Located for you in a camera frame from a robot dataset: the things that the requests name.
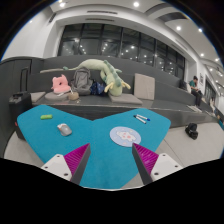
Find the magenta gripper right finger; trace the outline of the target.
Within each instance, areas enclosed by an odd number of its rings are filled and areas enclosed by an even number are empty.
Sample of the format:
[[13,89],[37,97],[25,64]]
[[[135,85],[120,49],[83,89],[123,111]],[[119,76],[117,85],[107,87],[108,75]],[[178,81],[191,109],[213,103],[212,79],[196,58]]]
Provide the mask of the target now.
[[132,144],[132,154],[144,185],[182,169],[168,154],[157,154],[139,144]]

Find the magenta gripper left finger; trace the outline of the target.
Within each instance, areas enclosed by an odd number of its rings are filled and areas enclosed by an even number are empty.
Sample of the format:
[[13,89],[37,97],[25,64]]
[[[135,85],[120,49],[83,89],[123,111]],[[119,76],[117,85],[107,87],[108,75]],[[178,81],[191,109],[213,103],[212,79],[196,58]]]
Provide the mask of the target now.
[[42,169],[79,185],[90,154],[90,144],[85,144],[66,155],[56,154]]

